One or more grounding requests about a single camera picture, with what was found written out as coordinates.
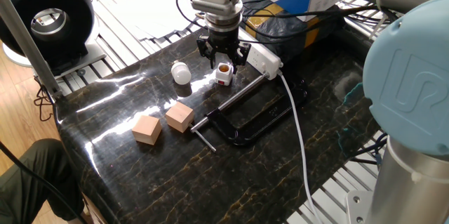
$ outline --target small red and white object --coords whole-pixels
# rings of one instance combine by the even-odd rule
[[[221,62],[215,70],[215,83],[228,86],[232,81],[233,71],[231,65]]]

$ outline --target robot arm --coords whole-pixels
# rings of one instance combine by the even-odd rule
[[[192,0],[192,7],[205,12],[208,36],[199,37],[201,56],[210,60],[214,68],[215,53],[225,53],[232,61],[234,74],[237,65],[245,65],[250,44],[239,44],[239,23],[243,4],[240,0]]]

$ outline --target light blue robot joint cover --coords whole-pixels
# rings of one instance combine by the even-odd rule
[[[412,150],[449,155],[449,0],[431,0],[386,28],[363,70],[370,111]]]

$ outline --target black cable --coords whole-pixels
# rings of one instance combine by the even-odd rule
[[[197,26],[199,26],[200,28],[204,28],[204,29],[208,29],[207,27],[203,27],[202,25],[200,25],[200,24],[198,24],[196,21],[193,21],[193,20],[190,20],[186,15],[184,15],[184,13],[182,12],[182,10],[181,10],[181,8],[180,8],[180,5],[179,5],[179,2],[178,2],[179,0],[176,0],[176,7],[177,7],[177,10],[181,13],[181,15],[182,15],[182,17],[184,17],[184,19],[186,19],[188,22],[190,22],[191,24],[194,24],[194,25],[197,25]]]
[[[58,197],[62,203],[64,203],[69,210],[81,221],[83,224],[87,224],[87,222],[84,220],[84,218],[81,216],[80,213],[77,213],[72,206],[67,202],[67,199],[64,197],[64,195],[56,189],[52,184],[50,184],[47,180],[43,179],[41,176],[37,175],[35,172],[27,168],[19,159],[17,159],[11,151],[0,141],[0,150],[5,153],[5,155],[13,161],[15,165],[17,165],[22,171],[24,171],[26,174],[30,175],[34,179],[38,180],[40,183],[43,184],[43,186],[47,187],[56,197]]]
[[[245,26],[247,26],[249,29],[251,29],[252,31],[264,36],[264,37],[268,37],[271,39],[287,39],[287,38],[293,38],[293,37],[297,37],[303,34],[306,34],[309,31],[312,31],[314,29],[317,29],[321,26],[324,26],[325,24],[327,24],[329,21],[334,20],[336,18],[340,17],[339,15],[332,15],[330,17],[324,18],[322,19],[320,22],[316,23],[315,25],[312,25],[311,27],[308,27],[304,30],[301,30],[299,32],[293,33],[293,34],[288,34],[288,35],[270,35],[270,34],[265,34],[264,32],[261,32],[259,30],[257,30],[256,28],[252,27],[251,25],[249,25],[246,22],[242,22]]]
[[[375,143],[375,144],[371,145],[370,147],[366,147],[362,150],[355,152],[351,157],[356,157],[360,154],[365,154],[365,153],[368,153],[369,151],[373,151],[375,149],[381,149],[382,147],[385,146],[385,144],[387,144],[387,140],[381,140],[379,143]]]
[[[259,3],[259,2],[262,2],[262,1],[265,1],[265,0],[252,0],[252,1],[246,1],[246,2],[244,2],[243,4]]]
[[[377,6],[364,6],[364,7],[358,7],[358,8],[345,9],[345,10],[319,11],[319,12],[298,13],[298,14],[291,14],[291,15],[276,15],[276,16],[259,15],[259,14],[250,15],[250,16],[256,16],[256,17],[276,17],[276,18],[291,18],[291,17],[305,16],[305,15],[329,15],[327,18],[322,19],[320,22],[316,23],[315,25],[312,25],[311,27],[308,27],[302,31],[296,32],[294,34],[289,34],[289,35],[265,34],[264,32],[257,30],[256,28],[252,27],[251,25],[249,25],[248,23],[246,23],[244,21],[243,21],[243,24],[246,25],[248,28],[250,28],[252,31],[254,31],[264,37],[268,37],[270,39],[287,39],[287,38],[303,35],[303,34],[307,33],[308,31],[311,31],[313,29],[319,28],[319,27],[327,24],[327,22],[329,22],[329,21],[333,21],[336,18],[341,18],[341,17],[345,17],[345,16],[348,16],[348,15],[351,15],[354,13],[358,13],[359,11],[366,11],[369,9],[376,9],[376,8],[377,8]],[[395,21],[397,19],[397,16],[394,15],[390,10],[384,8],[384,12],[391,21]]]
[[[388,136],[388,134],[387,134],[387,133],[383,133],[383,134],[381,134],[379,137],[377,137],[376,144],[379,145],[380,142],[382,141],[382,139],[385,138],[385,136]],[[374,153],[375,153],[375,154],[379,154],[379,149],[377,149],[377,148],[374,149]]]
[[[306,12],[306,13],[296,13],[296,14],[282,14],[282,15],[267,15],[267,14],[244,14],[243,17],[273,17],[273,18],[294,18],[294,17],[300,17],[300,16],[309,16],[309,15],[316,15],[316,16],[323,16],[323,15],[343,15],[348,16],[354,13],[358,13],[360,11],[366,11],[366,10],[375,10],[377,9],[377,6],[362,6],[357,8],[350,8],[350,9],[338,9],[338,10],[329,10],[329,11],[314,11],[314,12]]]
[[[51,98],[49,98],[50,94],[48,93],[47,88],[41,84],[39,79],[37,77],[35,77],[34,80],[37,82],[37,84],[39,85],[40,88],[36,94],[37,99],[33,100],[33,103],[34,103],[34,105],[39,107],[39,119],[42,122],[48,121],[49,119],[51,119],[51,116],[53,115],[53,113],[50,113],[47,119],[42,119],[42,107],[44,105],[53,105],[53,101],[51,100]]]
[[[352,157],[352,158],[350,159],[350,161],[358,162],[358,163],[361,163],[361,164],[374,164],[374,165],[377,165],[377,162],[376,162],[376,161],[372,161],[372,160],[364,160],[364,159],[359,159],[359,158],[356,158],[356,157]]]
[[[267,10],[267,9],[264,9],[264,8],[250,8],[250,7],[247,7],[245,5],[243,5],[243,7],[247,8],[248,10],[252,10],[252,11],[267,11],[267,12],[269,12],[272,15],[272,17],[275,16],[275,14],[272,13],[270,10]]]

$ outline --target robot logo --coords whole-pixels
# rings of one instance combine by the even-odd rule
[[[382,104],[427,133],[449,115],[449,72],[398,49],[382,89]]]

